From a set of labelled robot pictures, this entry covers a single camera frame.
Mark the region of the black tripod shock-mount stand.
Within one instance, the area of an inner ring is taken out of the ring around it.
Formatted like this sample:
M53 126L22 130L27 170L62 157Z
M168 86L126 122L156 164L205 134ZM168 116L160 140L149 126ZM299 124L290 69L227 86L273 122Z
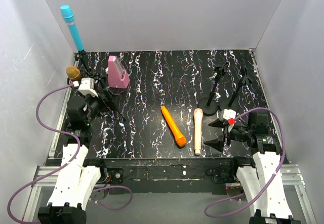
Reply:
M86 102L89 106L88 117L94 119L96 116L111 110L118 113L122 121L125 121L125 117L122 115L116 104L117 97L120 96L120 94L114 94L109 89L107 77L102 76L98 72L89 74L88 77L94 80L94 90L98 95L97 97L86 96Z

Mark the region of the orange microphone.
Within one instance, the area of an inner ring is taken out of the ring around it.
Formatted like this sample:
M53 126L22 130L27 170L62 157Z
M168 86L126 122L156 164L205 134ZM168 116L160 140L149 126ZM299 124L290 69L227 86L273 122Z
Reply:
M167 122L167 125L169 126L170 130L173 133L176 144L180 148L184 147L187 144L186 137L184 136L184 134L181 132L181 130L177 126L172 115L170 114L170 112L168 111L168 109L165 106L161 106L161 112L165 118L165 121Z

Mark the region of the gold microphone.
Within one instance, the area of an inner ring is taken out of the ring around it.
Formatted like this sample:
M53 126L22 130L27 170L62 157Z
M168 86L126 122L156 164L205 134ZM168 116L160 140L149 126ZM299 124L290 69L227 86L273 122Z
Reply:
M67 67L66 74L71 81L78 81L82 78L80 70L74 66Z

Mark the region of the blue microphone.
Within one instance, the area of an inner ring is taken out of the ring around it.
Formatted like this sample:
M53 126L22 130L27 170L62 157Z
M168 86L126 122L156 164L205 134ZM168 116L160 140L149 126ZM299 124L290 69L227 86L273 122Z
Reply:
M83 51L84 45L79 35L72 9L70 8L69 5L62 5L60 7L60 11L61 11L62 18L67 24L67 27L70 31L71 37L74 41L77 51L78 52Z

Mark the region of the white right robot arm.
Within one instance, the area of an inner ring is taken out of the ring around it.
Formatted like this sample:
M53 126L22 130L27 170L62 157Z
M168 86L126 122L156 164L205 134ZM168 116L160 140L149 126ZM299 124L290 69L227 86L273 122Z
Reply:
M245 142L251 150L251 157L233 157L229 174L240 182L242 193L234 199L246 197L247 203L240 209L212 215L208 209L220 201L209 204L204 213L210 218L226 218L246 209L250 210L250 223L300 223L294 219L287 203L281 167L285 160L286 144L284 136L270 134L268 116L278 119L268 108L258 107L241 115L231 109L221 111L220 117L210 123L211 127L224 129L223 140L215 139L206 145L218 149L231 140Z

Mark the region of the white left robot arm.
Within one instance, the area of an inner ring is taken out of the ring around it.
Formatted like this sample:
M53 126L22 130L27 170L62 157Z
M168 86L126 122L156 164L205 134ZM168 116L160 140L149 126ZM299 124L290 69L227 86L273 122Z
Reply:
M85 163L92 138L91 121L106 106L98 97L75 96L67 102L68 115L63 156L55 188L45 207L40 207L40 223L86 223L86 206L96 183L106 183L109 174L103 161Z

